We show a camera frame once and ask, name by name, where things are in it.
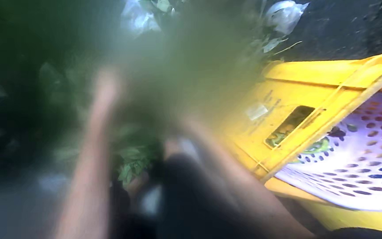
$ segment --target sticker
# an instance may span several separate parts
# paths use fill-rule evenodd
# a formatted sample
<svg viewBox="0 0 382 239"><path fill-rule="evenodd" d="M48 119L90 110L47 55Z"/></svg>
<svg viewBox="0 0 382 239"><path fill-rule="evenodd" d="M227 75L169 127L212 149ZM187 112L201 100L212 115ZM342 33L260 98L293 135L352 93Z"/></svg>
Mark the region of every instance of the sticker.
<svg viewBox="0 0 382 239"><path fill-rule="evenodd" d="M268 109L263 104L256 103L255 105L250 106L247 109L246 114L251 121L254 121L260 118L262 115L266 114L267 112Z"/></svg>

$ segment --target forearm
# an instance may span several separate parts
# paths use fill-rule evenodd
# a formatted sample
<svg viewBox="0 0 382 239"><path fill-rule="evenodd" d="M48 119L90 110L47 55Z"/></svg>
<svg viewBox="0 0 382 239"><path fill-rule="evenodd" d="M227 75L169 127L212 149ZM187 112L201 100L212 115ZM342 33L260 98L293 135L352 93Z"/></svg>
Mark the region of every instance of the forearm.
<svg viewBox="0 0 382 239"><path fill-rule="evenodd" d="M279 200L234 159L218 140L201 127L194 136L206 146L215 165L238 197L241 209L255 228L269 238L310 238L313 234L297 222Z"/></svg>
<svg viewBox="0 0 382 239"><path fill-rule="evenodd" d="M106 116L93 110L56 239L105 239L108 232L109 160Z"/></svg>

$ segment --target white laundry basket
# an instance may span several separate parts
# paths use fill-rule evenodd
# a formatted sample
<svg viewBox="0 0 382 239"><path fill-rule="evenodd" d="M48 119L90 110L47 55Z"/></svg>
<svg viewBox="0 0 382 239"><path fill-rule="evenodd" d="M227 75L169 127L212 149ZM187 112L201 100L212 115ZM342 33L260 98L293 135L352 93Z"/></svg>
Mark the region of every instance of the white laundry basket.
<svg viewBox="0 0 382 239"><path fill-rule="evenodd" d="M275 176L343 207L382 210L382 93L333 131L326 150L305 151Z"/></svg>

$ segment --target plastic bag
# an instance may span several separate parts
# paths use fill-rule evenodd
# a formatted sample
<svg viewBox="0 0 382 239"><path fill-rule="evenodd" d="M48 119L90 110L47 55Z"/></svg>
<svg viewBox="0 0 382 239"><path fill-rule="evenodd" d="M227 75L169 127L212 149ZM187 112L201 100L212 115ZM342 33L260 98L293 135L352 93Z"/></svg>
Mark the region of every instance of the plastic bag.
<svg viewBox="0 0 382 239"><path fill-rule="evenodd" d="M274 26L275 31L289 35L308 5L309 3L297 4L291 0L275 3L266 13L267 24Z"/></svg>
<svg viewBox="0 0 382 239"><path fill-rule="evenodd" d="M141 5L142 0L127 0L121 14L120 25L132 37L138 37L146 31L161 31L154 14Z"/></svg>

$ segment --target yellow plastic crate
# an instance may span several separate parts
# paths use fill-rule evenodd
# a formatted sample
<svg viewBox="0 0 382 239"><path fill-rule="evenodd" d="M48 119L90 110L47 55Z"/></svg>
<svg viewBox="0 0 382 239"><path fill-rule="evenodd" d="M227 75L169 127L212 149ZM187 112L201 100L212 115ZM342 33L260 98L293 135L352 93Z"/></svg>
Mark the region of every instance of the yellow plastic crate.
<svg viewBox="0 0 382 239"><path fill-rule="evenodd" d="M382 231L382 212L349 210L313 202L300 202L328 230L363 227Z"/></svg>
<svg viewBox="0 0 382 239"><path fill-rule="evenodd" d="M231 151L262 181L382 89L382 55L273 62L223 128Z"/></svg>

